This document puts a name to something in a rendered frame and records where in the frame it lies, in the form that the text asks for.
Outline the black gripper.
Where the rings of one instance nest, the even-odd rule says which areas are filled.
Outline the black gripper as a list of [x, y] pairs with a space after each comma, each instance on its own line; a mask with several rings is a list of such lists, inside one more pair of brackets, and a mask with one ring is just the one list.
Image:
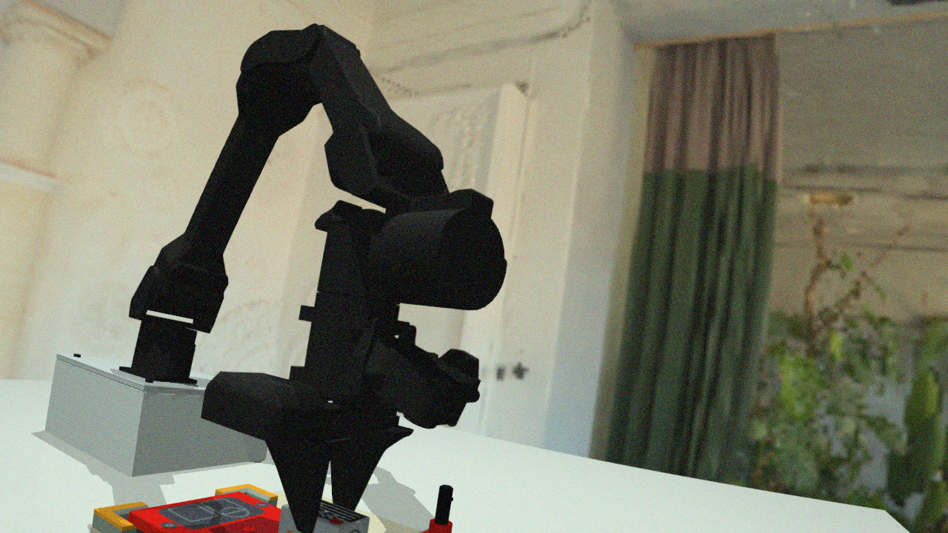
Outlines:
[[[398, 425], [399, 409], [369, 385], [369, 397], [344, 392], [353, 350], [373, 318], [389, 321], [388, 336], [404, 323], [385, 301], [317, 292], [301, 306], [310, 325], [305, 365], [289, 379], [265, 372], [218, 372], [204, 389], [201, 418], [265, 440], [276, 464], [294, 524], [313, 533], [331, 463], [334, 505], [354, 512], [384, 451], [414, 431]], [[328, 402], [328, 401], [334, 402]]]

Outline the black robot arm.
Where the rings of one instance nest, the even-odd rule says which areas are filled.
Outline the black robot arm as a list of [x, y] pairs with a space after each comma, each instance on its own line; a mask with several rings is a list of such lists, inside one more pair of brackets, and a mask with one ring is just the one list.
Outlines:
[[[133, 293], [129, 318], [140, 330], [131, 367], [119, 371], [197, 384], [194, 341], [210, 334], [222, 306], [228, 240], [278, 137], [321, 102], [334, 132], [324, 145], [331, 182], [386, 212], [338, 200], [318, 217], [327, 239], [317, 291], [463, 310], [495, 299], [507, 259], [493, 199], [472, 188], [448, 192], [440, 149], [392, 111], [352, 41], [316, 23], [274, 30], [252, 41], [240, 68], [239, 115], [185, 233], [161, 249]], [[416, 346], [415, 325], [394, 338], [388, 323], [373, 318], [364, 330], [344, 392], [369, 397], [372, 381], [370, 390], [416, 426], [454, 427], [480, 397], [478, 358], [463, 349], [438, 357]]]

